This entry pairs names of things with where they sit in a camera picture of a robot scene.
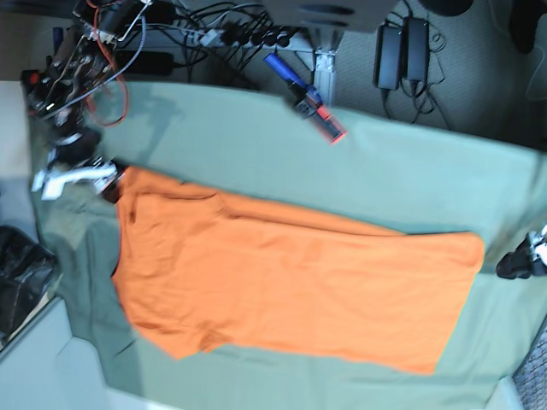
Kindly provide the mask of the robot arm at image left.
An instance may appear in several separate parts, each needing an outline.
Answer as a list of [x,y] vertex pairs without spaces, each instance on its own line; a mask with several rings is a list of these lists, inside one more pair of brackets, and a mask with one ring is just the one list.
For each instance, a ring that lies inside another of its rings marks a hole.
[[146,38],[145,11],[149,1],[79,1],[74,24],[54,32],[55,53],[44,71],[24,71],[21,83],[29,114],[50,128],[47,162],[35,174],[31,190],[44,201],[58,199],[69,184],[91,185],[103,193],[122,174],[114,161],[104,160],[98,150],[100,131],[86,125],[94,111],[92,95],[118,84],[122,101],[129,104],[123,73],[130,67],[114,59],[118,43],[136,26]]

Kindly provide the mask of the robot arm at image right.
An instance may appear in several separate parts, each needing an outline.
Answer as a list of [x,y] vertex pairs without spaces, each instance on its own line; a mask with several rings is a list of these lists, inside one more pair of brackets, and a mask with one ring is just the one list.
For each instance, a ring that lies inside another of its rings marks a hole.
[[496,274],[510,280],[545,277],[546,226],[541,231],[528,232],[517,248],[497,263]]

